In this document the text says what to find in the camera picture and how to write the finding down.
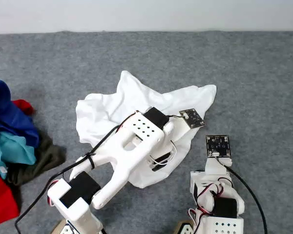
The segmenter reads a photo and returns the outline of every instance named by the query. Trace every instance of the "dark green cloth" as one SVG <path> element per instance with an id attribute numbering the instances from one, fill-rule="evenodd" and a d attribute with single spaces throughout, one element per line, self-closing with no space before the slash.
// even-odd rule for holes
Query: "dark green cloth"
<path id="1" fill-rule="evenodd" d="M 8 166 L 6 181 L 14 185 L 22 185 L 41 173 L 65 162 L 65 149 L 53 145 L 52 139 L 43 131 L 39 131 L 40 144 L 35 149 L 36 163 L 26 165 L 13 163 Z"/>

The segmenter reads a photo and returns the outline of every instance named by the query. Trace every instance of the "red cloth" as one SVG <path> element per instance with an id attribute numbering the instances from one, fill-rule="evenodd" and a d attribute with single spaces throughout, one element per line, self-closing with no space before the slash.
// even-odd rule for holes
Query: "red cloth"
<path id="1" fill-rule="evenodd" d="M 30 116 L 34 113 L 34 108 L 31 106 L 31 104 L 28 101 L 25 101 L 24 99 L 19 99 L 12 101 L 18 108 L 20 108 L 25 115 Z"/>
<path id="2" fill-rule="evenodd" d="M 18 206 L 10 188 L 0 177 L 0 223 L 19 216 Z"/>

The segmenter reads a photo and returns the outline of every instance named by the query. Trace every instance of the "blue clothing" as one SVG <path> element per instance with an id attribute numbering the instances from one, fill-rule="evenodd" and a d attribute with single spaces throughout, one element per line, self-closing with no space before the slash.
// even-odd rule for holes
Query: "blue clothing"
<path id="1" fill-rule="evenodd" d="M 31 117 L 26 116 L 11 102 L 10 90 L 2 80 L 0 80 L 0 131 L 25 137 L 29 146 L 36 148 L 39 145 L 39 135 Z"/>
<path id="2" fill-rule="evenodd" d="M 32 165 L 36 162 L 35 149 L 26 145 L 23 136 L 15 136 L 8 132 L 0 132 L 0 176 L 5 179 L 6 162 Z"/>

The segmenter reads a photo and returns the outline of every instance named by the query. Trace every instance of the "gray carpet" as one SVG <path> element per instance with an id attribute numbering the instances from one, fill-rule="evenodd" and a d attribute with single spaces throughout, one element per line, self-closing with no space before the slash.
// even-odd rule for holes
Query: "gray carpet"
<path id="1" fill-rule="evenodd" d="M 193 207 L 189 173 L 203 169 L 205 135 L 229 134 L 233 169 L 253 188 L 272 233 L 293 233 L 293 32 L 68 33 L 0 36 L 0 78 L 13 99 L 37 110 L 34 122 L 67 148 L 67 161 L 22 186 L 22 211 L 47 179 L 89 150 L 75 130 L 75 106 L 91 92 L 114 93 L 120 72 L 167 92 L 217 85 L 206 126 L 185 160 L 166 180 L 143 190 L 127 184 L 94 211 L 109 234 L 170 234 Z M 102 185 L 110 165 L 91 174 Z M 245 234 L 263 233 L 247 190 Z M 50 233 L 61 219 L 46 197 L 20 222 L 23 234 Z M 13 222 L 0 234 L 13 234 Z"/>

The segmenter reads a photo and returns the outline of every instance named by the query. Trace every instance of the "black cable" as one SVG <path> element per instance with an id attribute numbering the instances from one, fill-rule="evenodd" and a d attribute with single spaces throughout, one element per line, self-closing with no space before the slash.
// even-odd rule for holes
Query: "black cable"
<path id="1" fill-rule="evenodd" d="M 64 168 L 63 170 L 61 170 L 60 172 L 54 174 L 53 176 L 50 177 L 50 179 L 48 180 L 48 182 L 46 183 L 45 187 L 43 188 L 43 190 L 40 192 L 40 194 L 36 197 L 36 199 L 33 201 L 33 203 L 30 204 L 30 206 L 24 211 L 23 214 L 21 214 L 15 221 L 14 226 L 16 228 L 16 230 L 18 231 L 18 234 L 21 234 L 21 231 L 18 228 L 18 222 L 34 207 L 34 205 L 40 200 L 40 198 L 43 196 L 43 194 L 45 193 L 45 191 L 47 190 L 49 184 L 52 182 L 52 180 L 54 180 L 56 177 L 60 176 L 62 173 L 67 172 L 68 170 L 76 167 L 77 165 L 81 164 L 82 162 L 86 161 L 88 159 L 88 157 L 86 157 L 86 155 L 90 155 L 93 154 L 101 145 L 102 143 L 116 130 L 119 128 L 119 125 L 115 126 L 114 128 L 111 129 L 111 131 L 109 131 L 100 141 L 99 143 L 92 148 L 91 151 L 89 151 L 87 154 L 85 154 L 85 157 L 82 158 L 80 161 L 73 163 L 72 165 Z"/>
<path id="2" fill-rule="evenodd" d="M 230 184 L 231 184 L 231 187 L 233 187 L 233 188 L 234 188 L 232 181 L 231 181 L 231 180 L 229 180 L 228 178 L 226 178 L 226 177 L 219 177 L 219 178 L 218 178 L 218 181 L 219 181 L 220 179 L 226 179 L 227 181 L 229 181 L 229 182 L 230 182 Z"/>
<path id="3" fill-rule="evenodd" d="M 199 230 L 199 226 L 200 226 L 200 223 L 201 223 L 201 218 L 202 218 L 202 216 L 204 216 L 204 215 L 209 215 L 209 214 L 208 214 L 208 213 L 201 213 L 201 215 L 200 215 L 200 217 L 199 217 L 199 223 L 196 225 L 196 228 L 195 228 L 193 234 L 196 234 L 197 231 Z"/>
<path id="4" fill-rule="evenodd" d="M 266 223 L 266 218 L 265 218 L 265 215 L 264 215 L 264 212 L 263 212 L 263 209 L 261 207 L 261 205 L 259 204 L 259 201 L 257 199 L 257 197 L 255 196 L 255 194 L 253 193 L 252 189 L 248 186 L 248 184 L 244 181 L 244 179 L 242 179 L 233 169 L 231 169 L 230 167 L 227 167 L 226 165 L 222 164 L 219 159 L 217 158 L 217 161 L 223 165 L 229 172 L 231 172 L 232 174 L 234 174 L 241 182 L 242 184 L 244 184 L 244 186 L 248 189 L 248 191 L 250 192 L 250 194 L 252 195 L 252 197 L 254 198 L 255 202 L 256 202 L 256 205 L 259 209 L 259 212 L 262 216 L 262 220 L 263 220 L 263 225 L 264 225 L 264 234 L 267 234 L 268 231 L 267 231 L 267 223 Z"/>
<path id="5" fill-rule="evenodd" d="M 167 117 L 184 118 L 184 116 L 177 116 L 177 115 L 170 115 L 170 116 L 167 116 Z"/>

